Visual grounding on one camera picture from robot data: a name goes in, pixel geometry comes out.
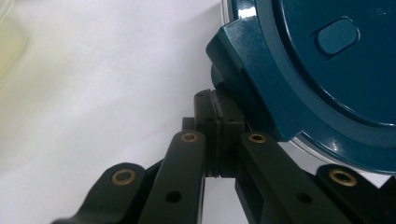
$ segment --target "black metal arm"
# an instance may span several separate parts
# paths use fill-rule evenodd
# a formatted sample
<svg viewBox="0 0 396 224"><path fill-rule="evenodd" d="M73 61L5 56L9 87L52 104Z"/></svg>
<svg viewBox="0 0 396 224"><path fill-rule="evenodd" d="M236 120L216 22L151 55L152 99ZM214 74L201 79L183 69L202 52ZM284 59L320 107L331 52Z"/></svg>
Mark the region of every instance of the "black metal arm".
<svg viewBox="0 0 396 224"><path fill-rule="evenodd" d="M265 133L248 132L223 92L194 97L163 161L109 168L68 223L201 223L205 177L235 178L249 223L396 223L396 180L377 189L355 171L301 170Z"/></svg>

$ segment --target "screw hole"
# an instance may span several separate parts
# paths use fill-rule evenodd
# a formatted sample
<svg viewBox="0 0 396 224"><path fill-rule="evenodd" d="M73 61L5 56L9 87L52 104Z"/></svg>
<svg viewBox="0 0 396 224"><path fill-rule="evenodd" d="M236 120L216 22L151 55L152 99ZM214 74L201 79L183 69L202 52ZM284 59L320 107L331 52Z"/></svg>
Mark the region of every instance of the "screw hole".
<svg viewBox="0 0 396 224"><path fill-rule="evenodd" d="M255 143L264 143L265 142L265 136L261 135L261 134L257 134L257 133L251 134L248 137L248 139Z"/></svg>
<svg viewBox="0 0 396 224"><path fill-rule="evenodd" d="M298 201L301 203L312 203L312 198L306 193L298 193L297 195Z"/></svg>
<svg viewBox="0 0 396 224"><path fill-rule="evenodd" d="M178 203L181 200L181 193L178 191L171 191L166 194L166 201L169 203Z"/></svg>
<svg viewBox="0 0 396 224"><path fill-rule="evenodd" d="M136 172L134 170L122 169L111 176L111 182L116 186L125 186L134 182L135 178Z"/></svg>
<svg viewBox="0 0 396 224"><path fill-rule="evenodd" d="M334 182L346 187L354 187L358 184L355 176L341 169L330 170L329 176Z"/></svg>
<svg viewBox="0 0 396 224"><path fill-rule="evenodd" d="M181 140L189 143L195 142L196 140L198 140L198 136L195 133L184 133L183 135L181 135Z"/></svg>

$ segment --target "teal circular lid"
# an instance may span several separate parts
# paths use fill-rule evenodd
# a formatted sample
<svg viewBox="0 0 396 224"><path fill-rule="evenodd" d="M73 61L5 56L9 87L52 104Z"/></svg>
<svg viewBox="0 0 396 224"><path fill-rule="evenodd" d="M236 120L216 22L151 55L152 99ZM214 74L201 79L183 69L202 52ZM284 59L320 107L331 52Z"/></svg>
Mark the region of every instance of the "teal circular lid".
<svg viewBox="0 0 396 224"><path fill-rule="evenodd" d="M206 52L250 127L396 174L396 2L227 2Z"/></svg>

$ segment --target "oval button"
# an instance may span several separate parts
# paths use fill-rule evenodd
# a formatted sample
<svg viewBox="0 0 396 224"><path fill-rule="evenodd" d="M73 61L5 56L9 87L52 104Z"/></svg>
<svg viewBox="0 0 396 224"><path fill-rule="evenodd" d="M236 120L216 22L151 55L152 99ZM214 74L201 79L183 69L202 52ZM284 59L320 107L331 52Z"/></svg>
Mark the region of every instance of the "oval button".
<svg viewBox="0 0 396 224"><path fill-rule="evenodd" d="M346 19L335 21L318 33L318 46L327 54L335 54L358 39L355 25Z"/></svg>

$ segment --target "white surface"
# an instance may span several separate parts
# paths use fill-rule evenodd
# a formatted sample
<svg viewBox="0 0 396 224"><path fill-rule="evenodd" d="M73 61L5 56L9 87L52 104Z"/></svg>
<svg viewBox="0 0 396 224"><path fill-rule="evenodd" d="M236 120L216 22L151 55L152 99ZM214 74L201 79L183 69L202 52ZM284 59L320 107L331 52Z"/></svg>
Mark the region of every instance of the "white surface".
<svg viewBox="0 0 396 224"><path fill-rule="evenodd" d="M12 0L0 0L0 21L6 15L11 4L12 4Z"/></svg>
<svg viewBox="0 0 396 224"><path fill-rule="evenodd" d="M218 0L16 0L29 43L0 77L0 223L73 216L102 172L163 158L211 89ZM232 180L206 180L204 223L247 223Z"/></svg>

